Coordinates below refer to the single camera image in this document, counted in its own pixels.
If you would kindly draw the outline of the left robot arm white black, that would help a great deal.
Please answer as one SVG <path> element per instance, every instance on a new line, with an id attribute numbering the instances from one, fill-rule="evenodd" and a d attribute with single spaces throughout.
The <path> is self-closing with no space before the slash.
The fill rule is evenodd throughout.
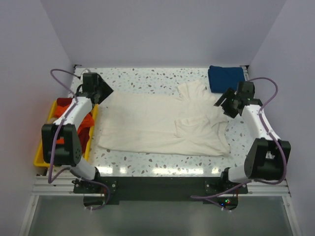
<path id="1" fill-rule="evenodd" d="M 99 171 L 83 157 L 82 146 L 77 133 L 79 126 L 92 109 L 101 104 L 113 89 L 95 72 L 84 72 L 80 88 L 73 92 L 56 78 L 52 69 L 51 76 L 73 98 L 69 107 L 51 124 L 43 125 L 41 129 L 43 159 L 49 164 L 48 183 L 51 184 L 63 171 L 69 170 L 75 176 L 85 180 L 85 188 L 91 193 L 98 192 L 102 187 L 101 179 L 97 178 Z"/>

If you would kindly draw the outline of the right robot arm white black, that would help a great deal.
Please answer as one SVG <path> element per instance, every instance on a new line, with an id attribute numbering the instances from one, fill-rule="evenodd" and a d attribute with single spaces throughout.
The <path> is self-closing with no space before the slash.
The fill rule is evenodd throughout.
<path id="1" fill-rule="evenodd" d="M 254 95 L 254 83 L 240 81 L 236 90 L 229 88 L 215 103 L 228 117 L 241 116 L 254 137 L 244 164 L 226 168 L 221 173 L 219 187 L 224 193 L 231 193 L 237 183 L 254 180 L 276 185 L 286 176 L 291 145 L 275 133 L 265 115 L 265 104 Z"/>

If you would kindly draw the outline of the cream white t shirt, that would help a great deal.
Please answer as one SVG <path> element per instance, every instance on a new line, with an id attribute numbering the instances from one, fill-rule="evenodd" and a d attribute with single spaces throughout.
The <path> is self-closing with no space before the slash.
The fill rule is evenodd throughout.
<path id="1" fill-rule="evenodd" d="M 216 97 L 199 81 L 178 86 L 178 96 L 115 91 L 102 118 L 104 149 L 195 156 L 228 156 L 228 125 Z"/>

